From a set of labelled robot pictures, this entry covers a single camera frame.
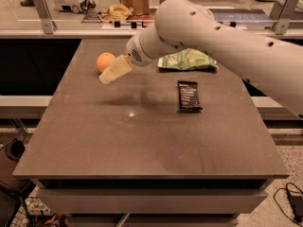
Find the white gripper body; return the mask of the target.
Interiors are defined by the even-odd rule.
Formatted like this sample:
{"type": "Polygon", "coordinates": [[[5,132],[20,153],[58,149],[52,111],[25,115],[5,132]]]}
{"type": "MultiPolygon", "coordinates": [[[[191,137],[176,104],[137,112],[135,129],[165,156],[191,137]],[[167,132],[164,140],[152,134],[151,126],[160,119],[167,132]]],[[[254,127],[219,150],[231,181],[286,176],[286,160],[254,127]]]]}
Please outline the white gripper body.
{"type": "Polygon", "coordinates": [[[126,53],[132,63],[140,67],[154,62],[152,46],[141,34],[132,36],[127,42],[126,53]]]}

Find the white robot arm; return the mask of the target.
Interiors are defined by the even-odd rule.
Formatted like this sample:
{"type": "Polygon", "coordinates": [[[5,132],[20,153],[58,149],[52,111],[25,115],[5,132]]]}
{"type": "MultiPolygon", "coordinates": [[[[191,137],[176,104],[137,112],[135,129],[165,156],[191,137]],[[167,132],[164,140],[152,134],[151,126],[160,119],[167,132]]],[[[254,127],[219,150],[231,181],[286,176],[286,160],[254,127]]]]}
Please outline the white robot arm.
{"type": "Polygon", "coordinates": [[[132,36],[126,53],[99,76],[107,84],[168,54],[192,48],[206,53],[297,117],[303,115],[303,47],[215,21],[188,0],[166,0],[153,22],[132,36]]]}

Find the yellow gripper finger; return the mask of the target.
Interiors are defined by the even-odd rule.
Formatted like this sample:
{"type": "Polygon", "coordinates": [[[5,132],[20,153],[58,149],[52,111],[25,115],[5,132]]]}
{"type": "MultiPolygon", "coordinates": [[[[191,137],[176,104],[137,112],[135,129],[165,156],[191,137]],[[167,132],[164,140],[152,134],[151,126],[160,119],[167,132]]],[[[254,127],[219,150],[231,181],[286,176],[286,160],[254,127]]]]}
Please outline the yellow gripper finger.
{"type": "Polygon", "coordinates": [[[133,63],[126,55],[118,56],[98,77],[103,84],[108,84],[133,70],[133,63]]]}

